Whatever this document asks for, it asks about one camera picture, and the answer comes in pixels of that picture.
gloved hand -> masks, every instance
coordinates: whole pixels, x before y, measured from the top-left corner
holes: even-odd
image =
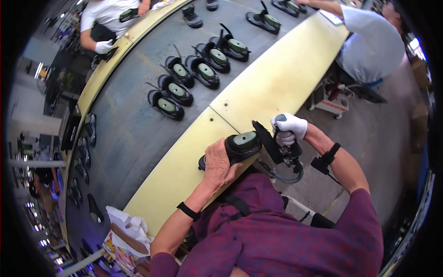
[[[95,51],[99,54],[108,53],[112,49],[112,39],[108,41],[99,41],[95,45]]]
[[[295,140],[302,140],[306,135],[307,121],[305,119],[293,116],[290,113],[283,113],[286,121],[276,121],[274,116],[271,119],[272,131],[275,133],[275,124],[277,124],[280,132],[277,134],[277,143],[280,146],[291,146]]]

shirt sleeve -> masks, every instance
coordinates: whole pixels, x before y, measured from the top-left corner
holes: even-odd
[[[160,252],[151,258],[149,277],[177,276],[180,266],[169,253]]]
[[[382,30],[393,30],[393,26],[376,12],[341,5],[346,29],[371,39]]]
[[[85,10],[80,19],[80,32],[92,29],[94,27],[95,18],[91,12]]]
[[[362,266],[375,270],[375,276],[383,259],[383,235],[371,196],[365,189],[357,189],[351,194],[334,229],[344,233],[353,245],[358,245],[365,252]]]

wristband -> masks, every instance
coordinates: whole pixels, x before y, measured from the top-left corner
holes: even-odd
[[[177,208],[182,210],[187,216],[192,218],[194,220],[194,222],[196,222],[200,218],[200,213],[196,213],[193,210],[191,210],[190,208],[188,208],[188,206],[186,206],[186,204],[184,202],[181,202],[177,206]]]

white t-shirt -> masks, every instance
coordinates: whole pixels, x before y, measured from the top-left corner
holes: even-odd
[[[397,29],[381,15],[342,5],[346,29],[354,34],[343,44],[338,64],[355,80],[372,83],[391,74],[404,57]]]
[[[119,38],[137,21],[137,19],[131,19],[121,23],[120,15],[138,6],[140,6],[139,0],[91,0],[82,13],[80,32],[91,29],[97,22],[115,32]]]

brown shoe sole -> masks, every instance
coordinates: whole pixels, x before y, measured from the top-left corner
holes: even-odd
[[[144,246],[143,243],[137,241],[135,238],[128,236],[125,232],[122,231],[115,223],[111,223],[111,230],[121,238],[125,243],[127,243],[130,247],[132,247],[138,253],[142,253],[148,255],[149,252]]]

